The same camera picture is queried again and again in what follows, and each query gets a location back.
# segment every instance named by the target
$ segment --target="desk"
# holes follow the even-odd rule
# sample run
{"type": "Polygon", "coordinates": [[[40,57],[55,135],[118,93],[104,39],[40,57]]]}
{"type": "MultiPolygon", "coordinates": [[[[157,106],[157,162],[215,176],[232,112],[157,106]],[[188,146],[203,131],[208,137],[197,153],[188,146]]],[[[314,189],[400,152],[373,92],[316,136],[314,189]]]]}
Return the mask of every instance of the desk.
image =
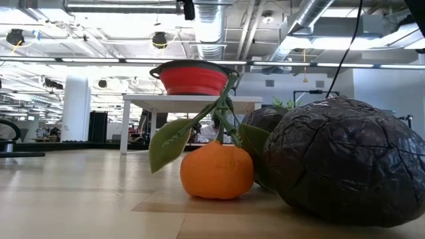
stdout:
{"type": "MultiPolygon", "coordinates": [[[[121,128],[121,154],[127,154],[130,106],[134,104],[152,113],[151,138],[155,134],[157,113],[199,113],[207,104],[213,103],[218,96],[155,96],[125,95],[121,128]]],[[[247,114],[261,108],[261,97],[231,96],[234,113],[247,114]]]]}

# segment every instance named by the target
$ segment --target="ceiling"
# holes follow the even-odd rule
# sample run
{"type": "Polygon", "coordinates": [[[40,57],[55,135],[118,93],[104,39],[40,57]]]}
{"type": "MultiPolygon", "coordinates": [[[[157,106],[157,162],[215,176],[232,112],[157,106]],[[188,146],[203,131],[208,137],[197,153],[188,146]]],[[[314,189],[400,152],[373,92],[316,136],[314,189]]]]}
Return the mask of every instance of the ceiling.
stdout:
{"type": "MultiPolygon", "coordinates": [[[[94,0],[79,2],[92,3],[94,0]]],[[[143,1],[130,1],[126,3],[139,3],[143,1]]],[[[279,30],[285,16],[296,13],[301,0],[293,1],[266,1],[263,12],[270,11],[273,21],[264,23],[259,21],[254,40],[248,51],[247,58],[253,56],[268,56],[272,54],[280,43],[279,30]]],[[[234,60],[238,43],[242,34],[242,26],[246,19],[249,0],[236,0],[233,5],[225,6],[224,10],[224,35],[222,44],[225,46],[225,60],[234,60]]],[[[322,17],[355,17],[357,14],[358,0],[336,0],[326,10],[322,17]]],[[[404,1],[365,1],[364,12],[382,15],[405,9],[404,1]]],[[[198,58],[193,21],[185,21],[184,15],[174,14],[141,14],[141,13],[89,13],[58,12],[52,9],[43,11],[43,15],[34,15],[28,11],[21,11],[13,7],[0,6],[0,55],[1,56],[42,56],[54,58],[198,58]],[[23,29],[25,44],[15,48],[6,41],[11,29],[23,29]],[[165,32],[168,45],[164,49],[155,48],[151,41],[155,32],[165,32]]],[[[293,61],[339,62],[344,50],[306,49],[292,51],[289,57],[293,61]]],[[[397,59],[389,58],[392,50],[351,51],[347,62],[371,61],[376,58],[388,59],[391,63],[412,62],[414,50],[394,50],[397,59]]],[[[38,108],[54,106],[55,114],[61,113],[64,95],[61,91],[57,94],[32,94],[30,92],[48,92],[50,89],[41,83],[44,78],[54,80],[66,87],[66,76],[80,74],[89,77],[92,81],[92,109],[109,111],[115,115],[111,119],[120,120],[122,97],[120,94],[164,94],[162,83],[149,76],[152,67],[134,66],[67,66],[28,64],[22,62],[4,62],[0,66],[2,92],[20,91],[26,94],[2,94],[3,104],[23,104],[38,108]],[[108,87],[98,86],[99,80],[107,80],[108,87]]],[[[298,74],[303,69],[293,68],[292,74],[298,74]]],[[[310,73],[332,74],[334,70],[316,68],[310,73]]],[[[10,112],[27,112],[28,107],[0,108],[0,115],[6,116],[10,112]]],[[[131,119],[139,119],[141,109],[134,107],[131,119]]]]}

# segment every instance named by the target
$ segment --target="exposed ductwork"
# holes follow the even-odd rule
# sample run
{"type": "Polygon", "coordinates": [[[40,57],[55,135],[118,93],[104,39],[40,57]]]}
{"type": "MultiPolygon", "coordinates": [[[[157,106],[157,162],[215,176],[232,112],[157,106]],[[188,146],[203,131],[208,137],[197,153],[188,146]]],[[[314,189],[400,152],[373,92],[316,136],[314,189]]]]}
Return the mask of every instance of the exposed ductwork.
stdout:
{"type": "MultiPolygon", "coordinates": [[[[322,14],[326,11],[328,7],[331,6],[331,4],[335,0],[303,0],[299,11],[296,13],[296,18],[292,23],[289,23],[289,19],[286,17],[284,21],[284,25],[287,25],[287,29],[282,37],[282,42],[280,43],[280,46],[275,50],[274,54],[269,57],[268,60],[279,62],[284,61],[292,49],[288,49],[285,44],[284,40],[286,36],[290,33],[299,31],[301,29],[309,29],[309,32],[311,32],[314,23],[322,16],[322,14]]],[[[270,68],[264,69],[264,72],[274,72],[274,70],[270,70],[270,68]]]]}
{"type": "Polygon", "coordinates": [[[222,40],[224,8],[220,5],[195,5],[195,37],[199,57],[206,60],[222,59],[223,46],[214,45],[222,40]]]}

